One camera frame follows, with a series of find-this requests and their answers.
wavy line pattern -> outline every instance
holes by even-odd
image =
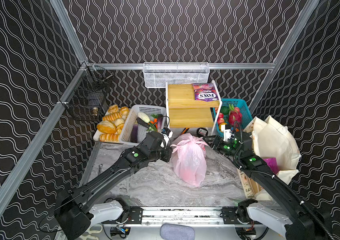
[[[62,115],[2,215],[0,239],[54,239],[53,233],[37,231],[37,225],[54,208],[59,191],[79,186],[94,147],[94,132],[94,124],[75,122],[66,112]],[[51,217],[41,226],[57,229]]]
[[[0,1],[0,186],[78,68],[49,1]]]
[[[292,132],[302,158],[291,185],[331,212],[340,239],[340,1],[320,1],[256,115]]]
[[[63,0],[90,62],[273,62],[306,0]]]
[[[105,77],[105,70],[90,67],[95,77]],[[222,98],[241,98],[249,105],[267,70],[211,70],[210,80],[217,82]],[[166,106],[163,88],[146,88],[142,71],[118,70],[107,92],[109,106],[132,107],[135,104]]]

croissant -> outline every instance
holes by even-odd
[[[121,134],[123,126],[124,126],[124,123],[121,123],[116,127],[116,133],[117,134]]]
[[[122,113],[122,115],[128,115],[129,109],[128,109],[128,107],[121,107],[119,109],[119,112]]]
[[[111,107],[108,108],[107,111],[108,111],[110,114],[111,114],[111,113],[116,113],[116,112],[118,112],[118,111],[119,111],[118,105],[116,105],[116,104],[112,105]]]
[[[102,118],[103,121],[109,120],[110,122],[115,121],[117,118],[121,118],[122,114],[120,112],[117,113],[111,113],[109,115],[106,115]]]
[[[99,136],[99,141],[101,142],[119,142],[118,134],[104,133]]]

bread roll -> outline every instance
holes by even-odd
[[[123,118],[117,118],[117,119],[115,119],[115,121],[113,123],[115,124],[115,126],[118,126],[119,124],[124,123],[124,119]]]
[[[98,125],[96,126],[96,128],[103,133],[116,133],[116,126],[114,123],[110,122],[110,121],[102,121],[100,123],[98,123]]]
[[[119,111],[118,105],[116,105],[116,104],[112,105],[111,107],[108,108],[107,111],[108,111],[110,114],[111,114],[111,113],[116,113],[116,112],[118,112],[118,111]]]
[[[129,109],[128,109],[128,107],[121,107],[120,109],[119,109],[119,112],[120,113],[122,113],[122,115],[128,115],[128,113],[129,113]]]
[[[102,119],[103,121],[108,120],[110,122],[115,121],[117,118],[121,118],[122,114],[120,112],[111,113],[109,115],[104,116]]]
[[[121,123],[116,127],[116,133],[117,134],[121,134],[123,126],[124,126],[124,123]]]
[[[119,142],[119,135],[118,134],[101,134],[99,136],[99,141],[101,142]]]

beige cloth bag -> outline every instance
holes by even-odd
[[[254,153],[261,158],[275,157],[279,172],[277,176],[289,184],[298,173],[297,164],[301,157],[295,139],[288,131],[271,116],[265,121],[255,117],[244,129],[252,132]],[[265,189],[255,193],[256,200],[272,200]]]

wooden shelf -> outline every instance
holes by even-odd
[[[215,100],[211,102],[195,100],[194,89],[191,84],[169,84],[167,91],[168,91],[168,108],[169,109],[217,108],[219,107],[219,100]]]
[[[171,127],[211,127],[214,123],[210,108],[169,108]]]

